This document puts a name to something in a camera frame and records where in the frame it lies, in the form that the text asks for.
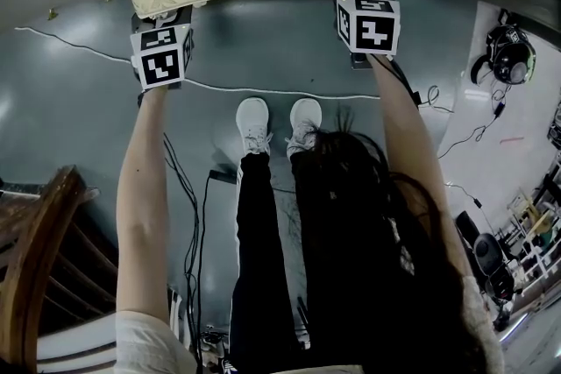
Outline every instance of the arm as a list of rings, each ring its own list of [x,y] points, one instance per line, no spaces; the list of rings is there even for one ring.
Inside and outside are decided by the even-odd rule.
[[[442,172],[424,121],[407,90],[386,69],[390,67],[389,61],[379,55],[377,58],[382,64],[372,55],[367,55],[367,58],[380,88],[390,169],[421,182],[427,189],[440,210],[448,258],[462,276],[471,276],[472,270],[464,247],[448,211]],[[422,215],[426,208],[419,193],[406,183],[399,183],[398,187],[408,202],[409,210],[415,215]],[[430,224],[422,217],[420,222],[430,236]]]
[[[119,177],[117,311],[149,314],[168,323],[166,94],[167,87],[145,94]]]

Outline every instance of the concrete floor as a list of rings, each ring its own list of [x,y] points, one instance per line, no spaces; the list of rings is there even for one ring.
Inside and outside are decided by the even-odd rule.
[[[440,88],[438,104],[451,107],[469,53],[477,0],[399,0],[399,61],[422,98]],[[133,8],[130,0],[77,4],[28,25],[67,41],[128,58]],[[303,90],[326,95],[370,94],[367,71],[352,71],[337,39],[333,0],[222,0],[195,10],[194,59],[188,77],[223,87]],[[0,176],[11,182],[47,182],[59,166],[76,164],[101,196],[91,205],[103,232],[116,243],[117,179],[137,113],[139,84],[125,64],[68,48],[29,32],[0,35]],[[235,125],[248,94],[226,94],[185,84],[169,96],[167,134],[202,204],[209,169],[235,168],[242,156]],[[263,95],[271,110],[273,185],[291,188],[284,138],[291,95]],[[323,126],[333,129],[340,107],[351,108],[354,130],[383,144],[376,101],[322,101]],[[423,109],[438,146],[448,116]],[[171,241],[170,285],[184,292],[183,257],[192,211],[177,180],[168,174]],[[209,237],[205,244],[203,320],[227,325],[237,276],[233,239],[234,187],[211,183]],[[291,296],[305,296],[302,256],[294,228],[294,199],[278,194],[280,233]]]

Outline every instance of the shoe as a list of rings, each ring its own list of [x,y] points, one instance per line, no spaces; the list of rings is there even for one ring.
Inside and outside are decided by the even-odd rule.
[[[297,152],[314,148],[316,135],[313,131],[322,124],[322,107],[312,98],[298,100],[290,111],[290,124],[292,137],[286,139],[288,159]]]
[[[236,125],[244,142],[244,155],[248,153],[271,154],[269,142],[273,134],[267,135],[269,108],[264,100],[250,97],[243,100],[236,113]]]

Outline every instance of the white sleeve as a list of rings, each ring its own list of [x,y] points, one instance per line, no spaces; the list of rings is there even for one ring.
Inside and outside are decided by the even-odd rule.
[[[169,326],[137,312],[117,312],[115,374],[195,374],[195,358]]]
[[[505,363],[501,343],[494,333],[493,323],[485,309],[477,280],[473,276],[465,276],[463,280],[465,325],[483,346],[487,361],[487,372],[489,374],[502,374]]]

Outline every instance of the headphones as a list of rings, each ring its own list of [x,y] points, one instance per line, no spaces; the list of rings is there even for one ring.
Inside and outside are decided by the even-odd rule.
[[[528,37],[516,25],[504,24],[493,28],[486,38],[486,54],[472,67],[472,83],[479,85],[478,73],[487,63],[495,78],[505,84],[523,84],[532,78],[536,51]]]

